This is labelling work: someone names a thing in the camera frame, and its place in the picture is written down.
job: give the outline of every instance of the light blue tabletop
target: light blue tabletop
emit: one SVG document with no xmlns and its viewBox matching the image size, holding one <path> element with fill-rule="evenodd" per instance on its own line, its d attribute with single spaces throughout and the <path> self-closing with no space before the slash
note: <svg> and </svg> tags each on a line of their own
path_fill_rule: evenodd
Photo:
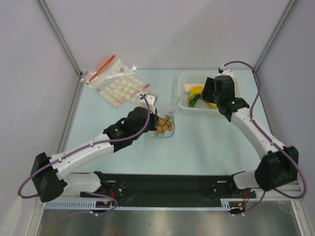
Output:
<svg viewBox="0 0 315 236">
<path fill-rule="evenodd" d="M 182 72 L 216 70 L 139 70 L 150 91 L 158 96 L 156 107 L 176 98 L 177 82 Z M 257 87 L 249 70 L 236 70 L 243 98 L 251 105 Z M 96 137 L 105 128 L 126 117 L 135 105 L 126 103 L 113 108 L 101 96 L 84 87 L 76 112 L 67 150 Z M 268 129 L 260 99 L 254 114 Z M 175 111 L 176 132 L 170 139 L 151 140 L 143 134 L 137 141 L 116 153 L 101 157 L 76 170 L 115 174 L 230 175 L 254 170 L 259 157 L 246 137 L 223 116 L 185 114 Z"/>
</svg>

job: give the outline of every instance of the green vegetable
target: green vegetable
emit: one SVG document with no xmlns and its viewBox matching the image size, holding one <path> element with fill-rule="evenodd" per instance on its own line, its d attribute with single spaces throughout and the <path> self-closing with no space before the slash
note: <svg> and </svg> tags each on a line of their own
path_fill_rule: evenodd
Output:
<svg viewBox="0 0 315 236">
<path fill-rule="evenodd" d="M 196 105 L 196 102 L 200 99 L 201 95 L 196 95 L 188 104 L 189 107 L 194 107 Z"/>
</svg>

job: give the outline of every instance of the white plastic container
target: white plastic container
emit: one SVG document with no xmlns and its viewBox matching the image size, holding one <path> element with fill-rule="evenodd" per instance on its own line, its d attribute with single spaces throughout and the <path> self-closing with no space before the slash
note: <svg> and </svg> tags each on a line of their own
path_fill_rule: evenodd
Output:
<svg viewBox="0 0 315 236">
<path fill-rule="evenodd" d="M 179 103 L 178 106 L 183 109 L 185 113 L 194 113 L 194 114 L 208 114 L 208 115 L 217 115 L 219 114 L 218 109 L 211 109 L 210 106 L 203 102 L 202 100 L 197 101 L 195 107 L 188 106 L 188 96 L 189 93 L 185 93 L 184 85 L 185 84 L 200 84 L 203 85 L 206 83 L 207 77 L 215 78 L 220 74 L 206 74 L 206 73 L 197 73 L 197 72 L 183 72 L 179 76 L 178 81 L 178 95 Z M 240 84 L 237 77 L 233 78 L 235 83 L 235 96 L 242 97 Z"/>
</svg>

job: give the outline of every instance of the yellow banana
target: yellow banana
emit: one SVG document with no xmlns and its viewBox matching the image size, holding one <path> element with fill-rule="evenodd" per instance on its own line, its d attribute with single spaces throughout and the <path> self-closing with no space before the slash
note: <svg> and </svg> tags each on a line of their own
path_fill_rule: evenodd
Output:
<svg viewBox="0 0 315 236">
<path fill-rule="evenodd" d="M 195 87 L 193 87 L 191 89 L 189 97 L 188 97 L 188 103 L 190 103 L 190 101 L 192 100 L 192 97 L 194 95 L 201 94 L 202 91 L 203 91 L 203 86 L 195 86 Z"/>
</svg>

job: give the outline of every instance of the reflective metal surface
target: reflective metal surface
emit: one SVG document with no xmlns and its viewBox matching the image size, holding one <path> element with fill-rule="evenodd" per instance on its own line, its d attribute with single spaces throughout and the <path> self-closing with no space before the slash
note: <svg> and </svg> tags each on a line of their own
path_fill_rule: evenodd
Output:
<svg viewBox="0 0 315 236">
<path fill-rule="evenodd" d="M 37 236 L 299 236 L 291 202 L 263 202 L 245 217 L 228 212 L 116 210 L 99 217 L 45 210 Z"/>
</svg>

